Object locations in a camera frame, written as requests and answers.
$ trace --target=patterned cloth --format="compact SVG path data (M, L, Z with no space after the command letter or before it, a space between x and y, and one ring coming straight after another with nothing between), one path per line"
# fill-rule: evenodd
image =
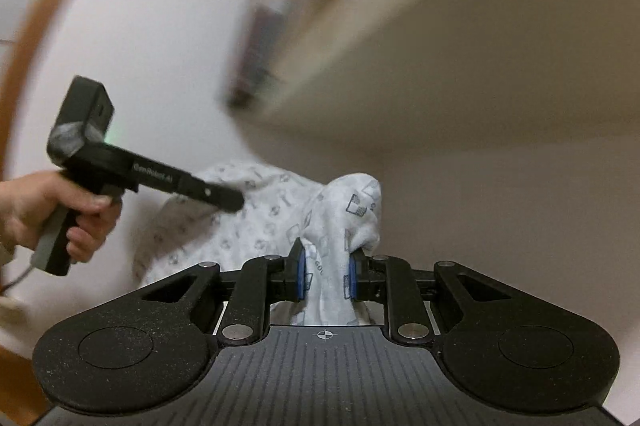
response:
M235 214L185 197L172 197L148 229L134 259L144 286L201 261L241 268L266 254L286 256L300 237L306 257L306 298L276 303L271 322L306 326L368 325L363 303L350 299L349 255L380 240L380 184L364 173L323 186L290 171L230 163L199 175L244 193Z

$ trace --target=gray gripper base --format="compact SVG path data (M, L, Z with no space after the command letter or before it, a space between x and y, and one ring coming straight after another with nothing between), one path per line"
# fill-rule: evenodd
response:
M274 326L260 343L225 348L200 383L160 408L121 417L54 408L38 426L620 424L600 408L540 417L496 410L457 389L430 352L391 343L380 327L324 330Z

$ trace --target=white wall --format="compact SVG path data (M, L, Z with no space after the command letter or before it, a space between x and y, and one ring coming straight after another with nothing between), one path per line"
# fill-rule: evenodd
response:
M221 101L245 0L71 0L31 74L8 172L50 167L45 145L69 82L103 82L115 106L115 144L189 171L229 159L262 160L318 181L354 171L378 175L366 154L236 122ZM29 320L0 329L0 343L30 355L56 321L129 290L131 257L165 196L127 194L122 219L88 265L57 279L35 271L11 294ZM22 252L7 269L28 263Z
M640 135L384 168L383 252L455 260L600 324L622 355L606 406L640 416Z

